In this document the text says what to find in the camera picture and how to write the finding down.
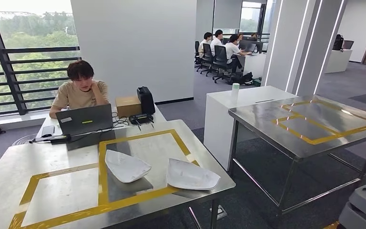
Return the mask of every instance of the black case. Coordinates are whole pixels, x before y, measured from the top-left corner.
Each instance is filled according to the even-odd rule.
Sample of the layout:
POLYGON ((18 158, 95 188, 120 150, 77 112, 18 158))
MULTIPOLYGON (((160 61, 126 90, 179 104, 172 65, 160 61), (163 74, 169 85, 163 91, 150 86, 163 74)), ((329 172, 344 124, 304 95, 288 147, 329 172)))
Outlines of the black case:
POLYGON ((141 102, 141 110, 143 114, 152 115, 155 113, 152 94, 147 87, 143 86, 137 88, 137 96, 141 102))

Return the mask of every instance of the black bag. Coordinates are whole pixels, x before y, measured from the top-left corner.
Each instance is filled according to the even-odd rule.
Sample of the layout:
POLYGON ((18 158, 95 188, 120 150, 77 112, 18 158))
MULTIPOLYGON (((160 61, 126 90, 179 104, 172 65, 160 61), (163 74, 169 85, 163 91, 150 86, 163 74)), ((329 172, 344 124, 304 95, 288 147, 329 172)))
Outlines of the black bag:
POLYGON ((155 113, 152 94, 147 87, 137 88, 137 96, 141 102, 141 110, 143 114, 152 115, 155 113))
POLYGON ((336 35, 335 43, 333 44, 333 50, 338 50, 343 52, 343 36, 338 34, 336 35))
POLYGON ((233 74, 231 76, 231 79, 227 81, 227 84, 238 83, 240 85, 252 85, 253 83, 252 77, 253 77, 252 72, 246 75, 233 74))

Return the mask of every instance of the white t-shirt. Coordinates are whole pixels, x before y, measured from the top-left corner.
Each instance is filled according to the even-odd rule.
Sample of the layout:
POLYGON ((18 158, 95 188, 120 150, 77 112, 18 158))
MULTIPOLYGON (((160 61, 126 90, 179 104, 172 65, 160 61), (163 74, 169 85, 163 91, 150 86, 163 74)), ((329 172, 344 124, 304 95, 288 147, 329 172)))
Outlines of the white t-shirt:
POLYGON ((214 39, 213 39, 213 41, 211 42, 211 45, 210 45, 211 46, 211 52, 213 53, 213 56, 215 56, 215 46, 216 45, 222 46, 222 43, 218 38, 214 37, 214 39))
POLYGON ((225 49, 226 49, 226 58, 227 59, 230 59, 232 57, 232 55, 234 55, 235 53, 240 52, 238 46, 236 46, 234 43, 227 43, 225 45, 225 49))
POLYGON ((198 53, 200 55, 200 58, 202 58, 204 56, 204 47, 203 44, 204 43, 208 43, 206 39, 204 39, 201 43, 200 46, 198 46, 198 53))

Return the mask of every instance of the laptop sticker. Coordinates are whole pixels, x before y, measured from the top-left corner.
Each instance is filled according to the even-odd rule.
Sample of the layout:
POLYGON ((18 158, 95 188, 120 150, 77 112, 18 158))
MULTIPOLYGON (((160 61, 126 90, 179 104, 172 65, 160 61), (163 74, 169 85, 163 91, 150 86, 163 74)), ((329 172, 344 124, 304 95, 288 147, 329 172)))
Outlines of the laptop sticker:
POLYGON ((69 121, 72 121, 72 118, 71 117, 68 117, 68 118, 63 118, 60 120, 62 123, 66 123, 66 122, 69 122, 69 121))

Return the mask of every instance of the yellow tape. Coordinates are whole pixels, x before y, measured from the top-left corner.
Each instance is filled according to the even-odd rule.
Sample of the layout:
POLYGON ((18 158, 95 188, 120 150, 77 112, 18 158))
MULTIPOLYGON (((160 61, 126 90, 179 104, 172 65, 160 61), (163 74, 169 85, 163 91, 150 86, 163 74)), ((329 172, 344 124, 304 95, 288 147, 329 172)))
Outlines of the yellow tape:
MULTIPOLYGON (((58 225, 62 225, 64 223, 80 220, 89 216, 99 215, 102 213, 106 213, 109 211, 114 211, 120 208, 124 208, 127 206, 131 206, 134 204, 138 204, 144 201, 147 201, 152 198, 161 197, 163 195, 172 194, 174 192, 179 191, 178 188, 174 188, 172 186, 167 186, 165 188, 161 188, 158 190, 143 192, 141 194, 138 194, 133 197, 117 200, 114 202, 109 203, 108 198, 108 184, 107 184, 107 170, 104 162, 104 158, 106 156, 106 145, 107 144, 113 144, 118 142, 124 142, 124 141, 130 141, 145 137, 151 137, 151 136, 157 136, 157 135, 163 135, 163 134, 171 134, 173 138, 175 139, 177 145, 180 147, 182 152, 185 156, 192 158, 193 155, 191 155, 189 149, 184 144, 183 140, 180 138, 180 136, 177 134, 175 130, 165 130, 165 131, 159 131, 144 135, 137 135, 132 137, 124 137, 109 141, 103 141, 99 143, 99 162, 89 165, 83 165, 73 168, 66 168, 62 170, 57 170, 53 172, 43 173, 43 174, 37 174, 33 175, 30 178, 29 184, 26 188, 26 191, 23 194, 22 199, 20 200, 19 204, 19 210, 18 212, 13 216, 13 219, 10 223, 9 229, 40 229, 40 228, 51 228, 58 225), (31 199, 34 195, 34 192, 37 188, 38 182, 40 179, 44 179, 47 177, 53 177, 58 176, 62 174, 72 173, 76 171, 82 171, 86 169, 96 168, 99 167, 99 204, 97 207, 77 211, 74 213, 70 213, 67 215, 55 217, 52 219, 48 219, 42 222, 33 223, 27 226, 21 226, 23 223, 24 217, 26 216, 26 212, 28 209, 28 206, 31 202, 31 199)), ((195 165, 199 166, 198 162, 196 160, 192 161, 195 165)))
MULTIPOLYGON (((273 119, 271 120, 271 122, 275 125, 278 125, 279 127, 283 128, 284 130, 294 134, 295 136, 301 138, 302 140, 306 141, 307 143, 309 144, 312 144, 312 145, 317 145, 317 144, 320 144, 320 143, 323 143, 323 142, 327 142, 327 141, 331 141, 331 140, 334 140, 336 138, 340 138, 340 137, 345 137, 345 136, 348 136, 348 135, 352 135, 352 134, 356 134, 356 133, 359 133, 359 132, 362 132, 362 131, 365 131, 366 130, 366 126, 363 126, 363 127, 359 127, 359 128, 356 128, 356 129, 352 129, 352 130, 348 130, 348 131, 344 131, 344 132, 337 132, 335 130, 332 130, 330 129, 329 127, 325 126, 325 125, 322 125, 318 122, 316 122, 315 120, 312 120, 310 118, 307 118, 295 111, 292 111, 291 110, 291 107, 293 106, 297 106, 297 105, 302 105, 302 104, 310 104, 310 103, 320 103, 320 104, 323 104, 327 107, 330 107, 332 109, 335 109, 335 110, 340 110, 340 111, 343 111, 343 109, 339 106, 336 106, 334 104, 331 104, 331 103, 328 103, 328 102, 325 102, 325 101, 321 101, 321 100, 311 100, 311 101, 303 101, 303 102, 299 102, 299 103, 294 103, 294 104, 286 104, 286 105, 282 105, 281 108, 293 113, 294 115, 292 116, 287 116, 287 117, 282 117, 282 118, 277 118, 277 119, 273 119), (322 128, 326 131, 329 131, 331 132, 333 135, 331 136, 327 136, 327 137, 321 137, 321 138, 318 138, 318 139, 309 139, 308 137, 305 137, 303 136, 302 134, 296 132, 295 130, 285 126, 284 124, 280 123, 280 122, 283 122, 283 121, 286 121, 286 120, 290 120, 290 119, 295 119, 295 118, 303 118, 305 119, 307 122, 311 123, 311 124, 314 124, 316 126, 318 126, 319 128, 322 128)), ((350 112, 347 112, 347 114, 350 114, 352 116, 355 116, 355 117, 358 117, 358 118, 361 118, 361 119, 364 119, 366 120, 365 117, 362 117, 362 116, 359 116, 359 115, 356 115, 356 114, 353 114, 353 113, 350 113, 350 112)))

